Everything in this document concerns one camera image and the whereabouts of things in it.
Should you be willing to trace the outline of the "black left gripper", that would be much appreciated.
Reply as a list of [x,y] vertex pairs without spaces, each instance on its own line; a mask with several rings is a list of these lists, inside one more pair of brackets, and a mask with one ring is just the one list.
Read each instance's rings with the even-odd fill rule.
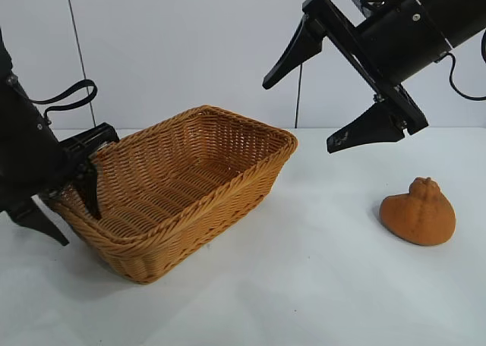
[[90,161],[97,148],[97,129],[58,140],[49,114],[90,103],[97,94],[92,80],[80,80],[44,101],[28,97],[16,76],[1,80],[1,209],[23,228],[42,233],[62,246],[69,240],[32,199],[57,194],[71,184],[86,210],[102,218],[97,199],[98,172]]

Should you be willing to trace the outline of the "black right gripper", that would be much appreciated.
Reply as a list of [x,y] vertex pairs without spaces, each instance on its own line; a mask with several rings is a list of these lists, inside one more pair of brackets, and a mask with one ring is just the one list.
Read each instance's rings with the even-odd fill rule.
[[269,90],[322,51],[328,38],[374,90],[375,103],[327,138],[327,152],[372,143],[395,143],[428,121],[402,84],[436,61],[450,47],[418,0],[399,0],[358,26],[331,2],[306,0],[305,15],[290,43],[263,79]]

